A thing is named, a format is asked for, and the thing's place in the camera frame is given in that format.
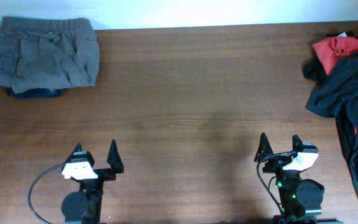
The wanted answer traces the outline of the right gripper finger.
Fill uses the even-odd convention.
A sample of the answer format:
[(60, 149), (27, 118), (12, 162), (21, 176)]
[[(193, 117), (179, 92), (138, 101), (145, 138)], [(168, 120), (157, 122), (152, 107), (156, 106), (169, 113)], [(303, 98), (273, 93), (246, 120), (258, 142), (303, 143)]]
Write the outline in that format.
[(294, 134), (292, 136), (292, 145), (293, 145), (293, 151), (302, 151), (303, 150), (303, 142), (297, 134)]
[(259, 146), (254, 157), (254, 162), (261, 162), (263, 159), (271, 155), (273, 155), (273, 151), (268, 137), (265, 133), (262, 133), (260, 135)]

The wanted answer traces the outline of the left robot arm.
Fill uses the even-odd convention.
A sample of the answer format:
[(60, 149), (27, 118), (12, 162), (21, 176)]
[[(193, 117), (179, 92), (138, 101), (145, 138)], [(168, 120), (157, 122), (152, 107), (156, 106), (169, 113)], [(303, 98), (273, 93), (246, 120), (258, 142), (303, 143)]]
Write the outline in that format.
[(94, 169), (94, 158), (89, 151), (77, 144), (66, 159), (62, 175), (79, 183), (79, 190), (68, 194), (62, 201), (65, 223), (99, 223), (105, 182), (115, 181), (116, 175), (124, 172), (124, 165), (115, 140), (111, 141), (106, 159), (109, 168)]

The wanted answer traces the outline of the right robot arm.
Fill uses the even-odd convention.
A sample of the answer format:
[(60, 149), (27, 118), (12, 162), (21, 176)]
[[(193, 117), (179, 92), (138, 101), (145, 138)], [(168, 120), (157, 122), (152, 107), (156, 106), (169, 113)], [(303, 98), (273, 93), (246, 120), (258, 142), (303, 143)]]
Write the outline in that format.
[(322, 213), (324, 186), (312, 179), (302, 179), (318, 158), (318, 148), (292, 136), (292, 150), (274, 153), (265, 133), (260, 135), (254, 157), (257, 176), (279, 209), (274, 223), (317, 223)]

